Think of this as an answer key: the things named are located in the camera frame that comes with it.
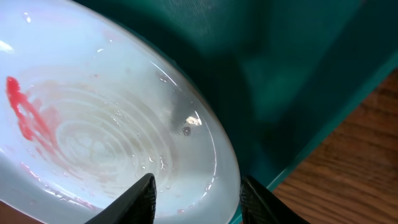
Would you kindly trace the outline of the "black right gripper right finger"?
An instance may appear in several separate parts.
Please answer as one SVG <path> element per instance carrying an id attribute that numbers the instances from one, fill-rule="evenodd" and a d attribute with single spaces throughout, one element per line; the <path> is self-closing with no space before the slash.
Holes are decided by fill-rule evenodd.
<path id="1" fill-rule="evenodd" d="M 241 181 L 240 202 L 243 224 L 309 224 L 250 175 Z"/>

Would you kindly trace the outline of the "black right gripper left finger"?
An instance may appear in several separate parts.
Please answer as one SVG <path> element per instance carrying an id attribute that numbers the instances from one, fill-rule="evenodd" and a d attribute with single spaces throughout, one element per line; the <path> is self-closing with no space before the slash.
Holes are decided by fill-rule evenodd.
<path id="1" fill-rule="evenodd" d="M 155 177 L 147 173 L 85 224 L 153 224 L 156 198 Z"/>

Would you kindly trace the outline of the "light blue plate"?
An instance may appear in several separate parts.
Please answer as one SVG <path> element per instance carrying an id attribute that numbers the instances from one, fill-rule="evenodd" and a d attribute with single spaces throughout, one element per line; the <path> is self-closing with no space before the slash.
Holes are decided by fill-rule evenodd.
<path id="1" fill-rule="evenodd" d="M 238 207 L 233 147 L 163 56 L 73 1 L 1 0 L 1 200 L 84 223 L 147 173 L 156 223 L 228 223 Z"/>

